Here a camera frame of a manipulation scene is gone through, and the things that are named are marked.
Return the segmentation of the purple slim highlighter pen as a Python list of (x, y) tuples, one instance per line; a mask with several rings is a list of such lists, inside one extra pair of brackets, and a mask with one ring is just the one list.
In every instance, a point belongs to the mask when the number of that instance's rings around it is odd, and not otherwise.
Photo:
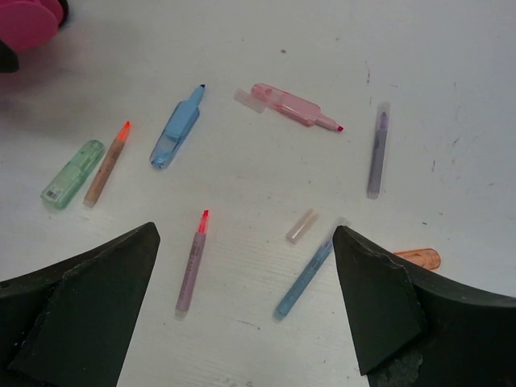
[(381, 189), (381, 178), (384, 167), (385, 148), (390, 118), (389, 102), (382, 102), (377, 109), (372, 161), (368, 176), (367, 197), (377, 199)]

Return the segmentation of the blue slim highlighter pen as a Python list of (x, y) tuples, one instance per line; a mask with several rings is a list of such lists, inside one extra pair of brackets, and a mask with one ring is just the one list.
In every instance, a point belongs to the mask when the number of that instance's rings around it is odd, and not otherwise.
[(327, 258), (333, 252), (333, 234), (339, 226), (347, 226), (348, 220), (340, 217), (329, 230), (327, 236), (323, 239), (318, 249), (315, 251), (305, 268), (296, 278), (295, 282), (290, 286), (284, 297), (279, 301), (273, 311), (273, 318), (282, 321), (292, 310), (298, 299), (302, 296), (307, 286), (314, 279), (319, 269), (323, 266)]

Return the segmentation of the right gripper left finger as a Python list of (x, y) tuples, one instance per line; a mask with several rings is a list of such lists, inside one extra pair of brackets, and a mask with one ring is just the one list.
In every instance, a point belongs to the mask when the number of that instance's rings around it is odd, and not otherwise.
[(115, 386), (160, 235), (145, 223), (1, 283), (3, 386)]

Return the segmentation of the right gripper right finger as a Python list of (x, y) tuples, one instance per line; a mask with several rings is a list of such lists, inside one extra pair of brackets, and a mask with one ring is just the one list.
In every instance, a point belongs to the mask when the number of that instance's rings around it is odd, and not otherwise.
[(333, 246), (371, 386), (514, 385), (514, 298), (421, 268), (349, 227), (337, 227)]

